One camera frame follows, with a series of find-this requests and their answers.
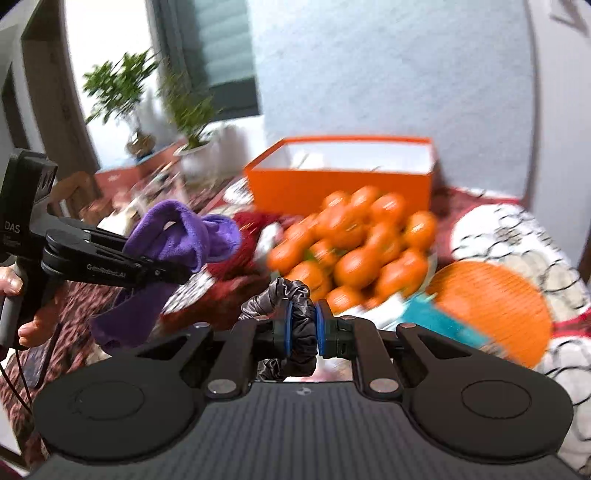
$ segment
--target black grip handle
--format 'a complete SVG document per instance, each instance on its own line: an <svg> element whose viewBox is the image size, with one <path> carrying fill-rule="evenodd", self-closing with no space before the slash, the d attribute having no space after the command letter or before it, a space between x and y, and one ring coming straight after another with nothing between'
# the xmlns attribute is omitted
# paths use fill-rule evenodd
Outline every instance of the black grip handle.
<svg viewBox="0 0 591 480"><path fill-rule="evenodd" d="M37 310L53 299L64 282L50 278L38 260L19 257L12 269L22 280L22 290L17 296L4 298L0 312L0 345L24 350L18 341L18 328L31 322Z"/></svg>

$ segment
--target round pad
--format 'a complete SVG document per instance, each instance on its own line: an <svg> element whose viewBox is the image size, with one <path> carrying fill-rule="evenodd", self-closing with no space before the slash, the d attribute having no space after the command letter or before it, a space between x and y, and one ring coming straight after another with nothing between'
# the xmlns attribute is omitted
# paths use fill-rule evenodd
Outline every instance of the round pad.
<svg viewBox="0 0 591 480"><path fill-rule="evenodd" d="M464 388L462 401L468 410L481 417L514 419L530 407L531 397L514 383L484 380Z"/></svg>
<svg viewBox="0 0 591 480"><path fill-rule="evenodd" d="M52 450L91 462L133 460L188 428L196 394L167 362L114 358L46 386L35 425Z"/></svg>
<svg viewBox="0 0 591 480"><path fill-rule="evenodd" d="M427 436L470 458L526 460L558 450L573 418L553 380L484 353L437 361L416 387Z"/></svg>

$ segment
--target purple towel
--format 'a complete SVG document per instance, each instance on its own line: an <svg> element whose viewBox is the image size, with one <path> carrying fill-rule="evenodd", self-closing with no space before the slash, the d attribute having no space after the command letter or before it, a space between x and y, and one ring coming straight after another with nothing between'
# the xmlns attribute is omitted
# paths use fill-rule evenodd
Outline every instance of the purple towel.
<svg viewBox="0 0 591 480"><path fill-rule="evenodd" d="M206 263L231 257L241 243L236 223L223 215L201 218L176 200L164 200L142 218L123 248L132 256L146 256L186 265L199 272ZM96 343L107 353L144 343L168 298L178 285L151 283L123 290L113 308L90 320Z"/></svg>

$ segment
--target orange round fan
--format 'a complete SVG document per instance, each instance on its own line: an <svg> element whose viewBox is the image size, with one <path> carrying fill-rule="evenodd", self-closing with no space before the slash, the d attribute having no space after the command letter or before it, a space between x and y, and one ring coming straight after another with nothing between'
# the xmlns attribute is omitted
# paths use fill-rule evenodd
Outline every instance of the orange round fan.
<svg viewBox="0 0 591 480"><path fill-rule="evenodd" d="M461 261L435 274L427 287L435 305L502 345L525 367L536 366L552 331L544 297L505 267Z"/></svg>

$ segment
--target window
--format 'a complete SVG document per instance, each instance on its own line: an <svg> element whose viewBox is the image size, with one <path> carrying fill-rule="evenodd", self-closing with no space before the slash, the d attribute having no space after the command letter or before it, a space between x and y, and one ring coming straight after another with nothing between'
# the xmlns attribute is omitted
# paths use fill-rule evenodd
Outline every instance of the window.
<svg viewBox="0 0 591 480"><path fill-rule="evenodd" d="M209 87L218 120L258 115L246 0L149 0L158 48L194 89Z"/></svg>

